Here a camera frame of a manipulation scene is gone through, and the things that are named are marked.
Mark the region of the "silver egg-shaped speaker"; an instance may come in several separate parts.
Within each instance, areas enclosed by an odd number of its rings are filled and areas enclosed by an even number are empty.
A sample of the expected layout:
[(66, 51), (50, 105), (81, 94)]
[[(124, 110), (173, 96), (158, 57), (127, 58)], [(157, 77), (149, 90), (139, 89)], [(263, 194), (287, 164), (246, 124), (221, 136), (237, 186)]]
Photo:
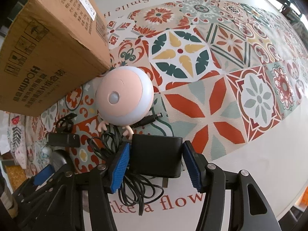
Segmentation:
[(52, 152), (50, 162), (56, 172), (65, 164), (67, 164), (71, 170), (74, 169), (69, 153), (62, 149), (57, 149)]

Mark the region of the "black power adapter brick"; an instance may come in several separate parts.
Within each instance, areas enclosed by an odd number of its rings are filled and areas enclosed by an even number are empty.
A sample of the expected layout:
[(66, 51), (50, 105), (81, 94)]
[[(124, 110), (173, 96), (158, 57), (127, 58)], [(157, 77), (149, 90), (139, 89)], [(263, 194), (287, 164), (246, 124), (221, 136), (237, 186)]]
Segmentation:
[(131, 173), (161, 178), (181, 175), (181, 137), (134, 134), (131, 141)]

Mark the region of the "pink white round toy lamp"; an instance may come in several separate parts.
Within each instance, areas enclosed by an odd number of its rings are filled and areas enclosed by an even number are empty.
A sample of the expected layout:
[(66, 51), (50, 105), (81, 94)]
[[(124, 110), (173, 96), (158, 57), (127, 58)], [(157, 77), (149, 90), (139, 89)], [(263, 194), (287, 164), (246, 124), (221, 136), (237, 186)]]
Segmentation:
[(108, 72), (101, 80), (95, 102), (102, 121), (98, 132), (112, 124), (125, 129), (123, 135), (133, 137), (131, 125), (143, 119), (153, 103), (154, 90), (148, 75), (141, 69), (123, 66)]

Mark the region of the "yellow woven placemat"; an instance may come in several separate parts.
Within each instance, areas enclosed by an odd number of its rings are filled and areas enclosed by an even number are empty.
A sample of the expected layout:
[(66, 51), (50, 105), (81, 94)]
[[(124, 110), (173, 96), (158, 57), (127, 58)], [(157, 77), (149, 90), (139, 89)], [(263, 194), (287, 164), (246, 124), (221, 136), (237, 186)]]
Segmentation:
[(20, 165), (5, 165), (5, 169), (13, 191), (17, 190), (18, 187), (27, 179), (24, 170)]

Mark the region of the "black rectangular small device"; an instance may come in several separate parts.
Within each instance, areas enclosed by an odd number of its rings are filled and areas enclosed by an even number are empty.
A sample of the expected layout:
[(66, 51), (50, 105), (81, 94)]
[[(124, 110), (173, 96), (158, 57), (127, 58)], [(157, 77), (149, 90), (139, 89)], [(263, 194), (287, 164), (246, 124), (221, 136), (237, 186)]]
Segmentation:
[(79, 148), (80, 137), (77, 134), (51, 132), (46, 135), (46, 143), (50, 146)]

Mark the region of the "floral fabric tissue cover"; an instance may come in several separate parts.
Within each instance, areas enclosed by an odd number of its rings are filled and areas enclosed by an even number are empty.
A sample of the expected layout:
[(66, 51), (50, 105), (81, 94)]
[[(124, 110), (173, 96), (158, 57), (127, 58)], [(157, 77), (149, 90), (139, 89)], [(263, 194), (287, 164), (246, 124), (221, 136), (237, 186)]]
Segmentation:
[(15, 162), (28, 174), (31, 174), (30, 165), (33, 162), (33, 150), (28, 120), (27, 116), (9, 113), (7, 133), (10, 153)]

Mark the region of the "black clip holder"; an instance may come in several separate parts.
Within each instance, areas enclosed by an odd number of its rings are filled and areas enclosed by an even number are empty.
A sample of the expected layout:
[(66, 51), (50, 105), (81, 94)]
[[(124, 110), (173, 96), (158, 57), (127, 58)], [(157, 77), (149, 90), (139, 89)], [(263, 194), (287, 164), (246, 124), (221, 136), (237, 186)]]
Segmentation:
[(59, 134), (70, 134), (73, 131), (74, 122), (73, 119), (77, 116), (75, 113), (69, 113), (68, 115), (60, 118), (56, 122), (56, 132)]

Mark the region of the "patterned tile table mat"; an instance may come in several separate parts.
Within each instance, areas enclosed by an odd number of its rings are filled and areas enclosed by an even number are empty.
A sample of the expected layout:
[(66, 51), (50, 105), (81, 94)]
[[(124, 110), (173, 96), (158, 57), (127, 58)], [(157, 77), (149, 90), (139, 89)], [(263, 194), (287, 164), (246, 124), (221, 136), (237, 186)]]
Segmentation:
[[(263, 135), (307, 97), (307, 49), (282, 15), (244, 3), (185, 0), (105, 19), (110, 69), (137, 67), (150, 78), (152, 114), (136, 134), (181, 136), (211, 160)], [(48, 162), (44, 138), (69, 113), (81, 147), (68, 151), (78, 172), (99, 159), (86, 143), (98, 135), (95, 94), (104, 76), (29, 118), (31, 174)]]

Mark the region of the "brown cardboard box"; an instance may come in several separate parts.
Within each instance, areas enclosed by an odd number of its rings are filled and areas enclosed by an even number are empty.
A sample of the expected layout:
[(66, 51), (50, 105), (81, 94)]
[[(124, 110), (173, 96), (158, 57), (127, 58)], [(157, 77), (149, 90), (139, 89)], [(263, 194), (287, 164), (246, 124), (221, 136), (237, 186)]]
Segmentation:
[(110, 67), (94, 0), (29, 0), (1, 47), (1, 110), (38, 116)]

